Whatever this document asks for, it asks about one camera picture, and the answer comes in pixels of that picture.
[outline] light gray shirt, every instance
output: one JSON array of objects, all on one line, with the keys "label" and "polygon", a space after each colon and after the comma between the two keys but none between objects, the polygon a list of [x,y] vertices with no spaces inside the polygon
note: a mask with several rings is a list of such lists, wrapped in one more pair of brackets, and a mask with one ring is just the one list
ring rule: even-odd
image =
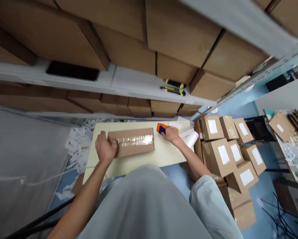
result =
[{"label": "light gray shirt", "polygon": [[145,165],[105,188],[78,238],[243,237],[210,176],[194,184],[188,202],[158,167]]}]

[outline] hand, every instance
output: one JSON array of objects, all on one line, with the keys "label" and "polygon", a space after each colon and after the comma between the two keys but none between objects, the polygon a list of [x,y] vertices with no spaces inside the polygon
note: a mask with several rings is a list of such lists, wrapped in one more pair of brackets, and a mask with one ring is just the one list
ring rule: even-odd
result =
[{"label": "hand", "polygon": [[110,163],[117,153],[117,141],[113,139],[111,143],[106,138],[105,131],[101,131],[96,139],[96,151],[99,157],[99,162]]},{"label": "hand", "polygon": [[182,138],[179,136],[179,132],[176,128],[168,126],[166,128],[166,133],[161,133],[162,137],[172,143],[173,145],[177,144],[178,142],[182,141]]}]

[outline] tabletop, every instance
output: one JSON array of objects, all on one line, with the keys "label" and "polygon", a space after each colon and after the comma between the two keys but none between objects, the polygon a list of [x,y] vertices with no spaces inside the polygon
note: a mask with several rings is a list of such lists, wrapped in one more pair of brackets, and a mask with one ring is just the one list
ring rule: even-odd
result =
[{"label": "tabletop", "polygon": [[155,150],[151,152],[130,155],[121,158],[115,158],[109,166],[106,176],[112,178],[130,173],[132,170],[145,165],[153,164],[158,167],[168,166],[176,163],[185,162],[186,159],[174,145],[163,139],[163,137],[156,131],[157,123],[169,125],[170,122],[181,124],[181,131],[190,128],[190,121],[147,121],[147,122],[109,122],[97,123],[94,129],[92,146],[89,153],[87,168],[84,174],[83,184],[91,175],[94,166],[99,162],[99,158],[95,148],[97,136],[103,130],[106,132],[106,137],[109,131],[127,130],[127,129],[140,129],[140,128],[153,128],[154,129],[154,143]]}]

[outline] white sleeve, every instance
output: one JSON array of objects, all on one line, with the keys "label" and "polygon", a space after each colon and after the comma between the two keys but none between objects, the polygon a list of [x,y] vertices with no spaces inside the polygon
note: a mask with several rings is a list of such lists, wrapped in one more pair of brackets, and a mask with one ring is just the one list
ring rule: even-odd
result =
[{"label": "white sleeve", "polygon": [[213,178],[202,176],[194,184],[189,202],[213,239],[243,239]]}]

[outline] white label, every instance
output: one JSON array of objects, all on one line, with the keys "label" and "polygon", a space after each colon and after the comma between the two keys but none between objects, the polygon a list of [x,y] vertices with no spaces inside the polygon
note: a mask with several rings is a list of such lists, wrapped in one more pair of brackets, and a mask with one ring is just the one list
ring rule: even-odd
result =
[{"label": "white label", "polygon": [[263,163],[263,160],[261,158],[261,155],[259,153],[259,150],[257,148],[252,150],[253,156],[255,157],[256,163],[258,165],[260,165],[261,163]]},{"label": "white label", "polygon": [[214,119],[208,120],[210,133],[218,133],[216,121]]},{"label": "white label", "polygon": [[278,124],[277,127],[278,127],[278,129],[279,129],[281,132],[284,131],[284,129],[281,127],[281,125]]},{"label": "white label", "polygon": [[243,173],[241,173],[240,178],[241,178],[241,181],[243,183],[243,186],[248,185],[254,179],[250,169],[248,169],[248,170],[244,171]]},{"label": "white label", "polygon": [[247,130],[246,130],[246,128],[245,128],[245,126],[244,126],[243,123],[239,123],[239,127],[240,127],[240,129],[241,129],[241,131],[242,131],[242,134],[243,134],[244,136],[248,135],[248,132],[247,132]]},{"label": "white label", "polygon": [[238,146],[237,146],[236,144],[231,145],[231,151],[232,151],[232,153],[233,153],[234,160],[235,160],[236,162],[240,161],[240,159],[241,159],[241,155],[240,155]]},{"label": "white label", "polygon": [[116,94],[121,96],[130,96],[128,92],[124,92],[124,91],[116,91]]},{"label": "white label", "polygon": [[228,162],[230,162],[230,159],[229,159],[228,153],[225,149],[225,146],[222,145],[222,146],[218,147],[218,150],[219,150],[219,153],[220,153],[222,163],[227,164]]}]

